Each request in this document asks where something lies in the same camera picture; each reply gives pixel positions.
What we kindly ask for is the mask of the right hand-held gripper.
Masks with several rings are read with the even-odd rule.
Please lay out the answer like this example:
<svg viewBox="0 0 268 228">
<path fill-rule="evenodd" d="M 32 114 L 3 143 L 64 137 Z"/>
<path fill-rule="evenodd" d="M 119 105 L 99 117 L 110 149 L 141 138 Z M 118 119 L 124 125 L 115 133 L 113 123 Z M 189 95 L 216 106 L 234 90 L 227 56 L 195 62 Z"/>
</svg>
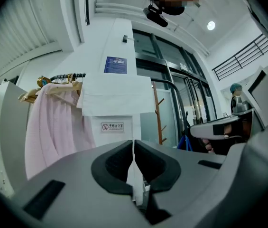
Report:
<svg viewBox="0 0 268 228">
<path fill-rule="evenodd" d="M 233 115 L 194 125 L 195 138 L 222 140 L 231 136 L 248 139 L 268 128 L 268 67 L 260 67 L 244 88 L 232 87 Z"/>
</svg>

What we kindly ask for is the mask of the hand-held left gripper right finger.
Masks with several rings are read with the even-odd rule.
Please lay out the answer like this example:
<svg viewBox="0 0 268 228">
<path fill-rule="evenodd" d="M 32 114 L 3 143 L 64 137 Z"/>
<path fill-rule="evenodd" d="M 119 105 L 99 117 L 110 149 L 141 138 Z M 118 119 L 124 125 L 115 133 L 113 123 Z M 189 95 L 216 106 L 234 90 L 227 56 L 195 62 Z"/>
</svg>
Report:
<svg viewBox="0 0 268 228">
<path fill-rule="evenodd" d="M 268 129 L 225 156 L 135 142 L 150 184 L 138 228 L 268 228 Z"/>
</svg>

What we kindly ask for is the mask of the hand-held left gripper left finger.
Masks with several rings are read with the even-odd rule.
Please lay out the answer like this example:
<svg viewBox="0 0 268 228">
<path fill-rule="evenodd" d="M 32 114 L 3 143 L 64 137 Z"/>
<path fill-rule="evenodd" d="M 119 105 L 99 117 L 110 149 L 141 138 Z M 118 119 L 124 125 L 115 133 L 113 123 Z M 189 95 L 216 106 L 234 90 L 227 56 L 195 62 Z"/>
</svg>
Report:
<svg viewBox="0 0 268 228">
<path fill-rule="evenodd" d="M 18 191 L 11 209 L 27 228 L 146 228 L 127 184 L 132 141 L 77 152 Z"/>
</svg>

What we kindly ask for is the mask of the person's right hand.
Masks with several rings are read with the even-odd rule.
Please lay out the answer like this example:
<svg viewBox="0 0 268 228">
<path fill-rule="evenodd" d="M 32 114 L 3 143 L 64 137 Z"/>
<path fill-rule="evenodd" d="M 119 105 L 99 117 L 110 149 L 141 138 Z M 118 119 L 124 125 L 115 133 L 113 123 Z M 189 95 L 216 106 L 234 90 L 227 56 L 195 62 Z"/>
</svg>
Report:
<svg viewBox="0 0 268 228">
<path fill-rule="evenodd" d="M 202 141 L 203 141 L 208 153 L 215 153 L 215 150 L 212 147 L 212 144 L 210 143 L 210 141 L 208 139 L 202 139 Z"/>
</svg>

